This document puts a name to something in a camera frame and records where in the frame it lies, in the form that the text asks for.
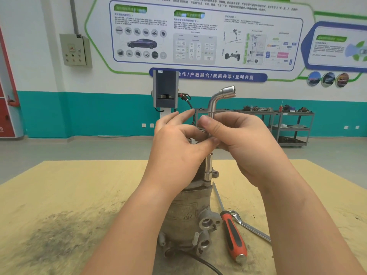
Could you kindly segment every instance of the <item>fire hydrant cabinet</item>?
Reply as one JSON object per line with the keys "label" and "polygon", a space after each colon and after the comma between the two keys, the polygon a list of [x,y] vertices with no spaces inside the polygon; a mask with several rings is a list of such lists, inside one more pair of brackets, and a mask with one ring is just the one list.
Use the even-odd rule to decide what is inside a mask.
{"label": "fire hydrant cabinet", "polygon": [[14,100],[11,83],[11,69],[0,30],[0,138],[19,138],[24,136],[20,109],[8,105]]}

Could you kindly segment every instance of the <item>dark blue car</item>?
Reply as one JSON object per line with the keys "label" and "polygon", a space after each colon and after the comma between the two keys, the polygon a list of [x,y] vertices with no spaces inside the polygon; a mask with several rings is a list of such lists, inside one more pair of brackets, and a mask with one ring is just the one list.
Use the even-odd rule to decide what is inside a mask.
{"label": "dark blue car", "polygon": [[155,47],[157,47],[157,42],[155,42],[154,40],[149,40],[146,38],[141,38],[140,40],[136,40],[136,41],[129,41],[127,43],[127,46],[134,48],[134,47],[143,47],[143,48],[150,48],[153,49]]}

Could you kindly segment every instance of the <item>red pipe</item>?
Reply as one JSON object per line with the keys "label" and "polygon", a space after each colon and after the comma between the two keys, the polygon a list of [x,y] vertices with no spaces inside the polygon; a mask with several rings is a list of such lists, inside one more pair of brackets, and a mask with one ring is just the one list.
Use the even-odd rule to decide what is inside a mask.
{"label": "red pipe", "polygon": [[6,68],[8,70],[10,83],[11,83],[11,87],[13,89],[13,94],[14,94],[14,98],[15,98],[15,100],[11,100],[10,96],[8,96],[8,105],[13,106],[13,107],[20,107],[21,104],[19,102],[18,93],[16,92],[15,81],[14,81],[13,73],[11,71],[8,53],[6,52],[5,41],[4,41],[4,38],[2,36],[1,27],[0,27],[0,45],[1,45],[1,48],[2,48],[2,53],[4,54],[5,64],[6,64]]}

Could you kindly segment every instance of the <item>red screwdriver handle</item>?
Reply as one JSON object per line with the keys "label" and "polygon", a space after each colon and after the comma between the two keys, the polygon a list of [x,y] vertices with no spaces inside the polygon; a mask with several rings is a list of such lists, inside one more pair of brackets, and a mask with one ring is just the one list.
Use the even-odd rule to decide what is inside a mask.
{"label": "red screwdriver handle", "polygon": [[244,264],[247,259],[247,249],[240,232],[232,221],[232,215],[229,211],[224,210],[221,212],[221,217],[229,254],[237,263]]}

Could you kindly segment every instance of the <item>gray floor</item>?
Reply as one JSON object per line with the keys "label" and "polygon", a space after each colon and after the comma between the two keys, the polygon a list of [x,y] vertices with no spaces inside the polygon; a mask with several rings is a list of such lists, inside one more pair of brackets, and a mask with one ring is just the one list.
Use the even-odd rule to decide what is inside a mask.
{"label": "gray floor", "polygon": [[[45,160],[148,159],[151,140],[76,138],[62,140],[0,140],[0,184]],[[367,189],[367,138],[310,138],[303,148],[285,148],[290,159],[308,159]],[[215,150],[214,159],[232,159]]]}

